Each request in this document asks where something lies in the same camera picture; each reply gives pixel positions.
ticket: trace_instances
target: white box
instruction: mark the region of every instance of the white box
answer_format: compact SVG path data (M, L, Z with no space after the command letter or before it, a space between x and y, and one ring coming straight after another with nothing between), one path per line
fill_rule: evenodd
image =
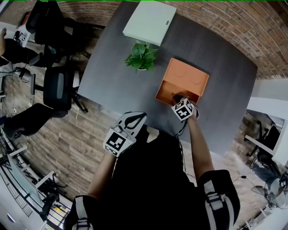
M194 105L189 102L187 98L180 101L178 104L172 107L172 110L177 115L177 117L183 121L193 114Z
M141 1L123 34L160 46L175 12L175 7L161 2Z
M133 144L133 141L117 133L113 129L109 129L108 134L103 142L103 148L109 153L118 157L124 150Z

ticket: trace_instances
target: potted plant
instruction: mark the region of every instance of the potted plant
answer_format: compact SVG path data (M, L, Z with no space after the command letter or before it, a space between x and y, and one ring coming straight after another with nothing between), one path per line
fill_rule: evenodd
M135 43L132 54L125 60L126 66L133 66L135 71L151 70L154 67L155 53L157 49L149 48L149 43Z

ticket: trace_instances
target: box lid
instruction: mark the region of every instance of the box lid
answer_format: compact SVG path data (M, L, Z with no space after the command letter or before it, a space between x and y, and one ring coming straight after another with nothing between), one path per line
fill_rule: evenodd
M161 2L141 1L123 34L160 46L175 12L175 7Z
M209 74L177 59L171 58L164 80L199 96L203 95Z

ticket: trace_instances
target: wooden floor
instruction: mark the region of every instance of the wooden floor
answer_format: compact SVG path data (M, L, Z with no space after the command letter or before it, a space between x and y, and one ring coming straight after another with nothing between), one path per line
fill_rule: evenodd
M27 69L36 73L36 83L42 85L45 69L29 66ZM5 77L4 92L7 96L3 102L1 112L3 115L12 116L13 107L17 113L20 113L28 108L29 102L43 102L41 92L36 92L33 99L30 94L30 83L24 83L13 76ZM66 117L50 119L35 135L18 139L20 145L28 146L24 157L31 166L40 175L54 170L61 184L68 185L65 192L70 199L87 191L89 182L104 155L102 144L106 133L119 117L118 114L106 111L97 103L83 98L81 101L89 110L87 114L83 114L73 104ZM32 123L36 116L24 122ZM270 120L265 115L260 117L264 126L271 126ZM245 143L244 135L246 133L252 137L256 135L258 132L257 119L259 118L247 112L235 134L235 140L231 143L231 150L226 152L224 156L211 153L215 168L229 170L233 181L239 176L245 175L253 184L264 185L246 165L251 159L247 159L245 156L254 145ZM183 143L183 146L186 172L194 176L189 144ZM234 185L241 202L236 228L255 217L260 212L259 208L266 204L266 200L263 196L250 190L253 185L247 179L239 178Z

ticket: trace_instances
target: orange box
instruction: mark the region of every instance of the orange box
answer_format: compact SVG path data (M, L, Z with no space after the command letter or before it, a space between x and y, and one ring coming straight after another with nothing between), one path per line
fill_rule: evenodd
M207 73L171 58L155 98L173 106L173 96L184 93L197 103L203 95L208 78Z

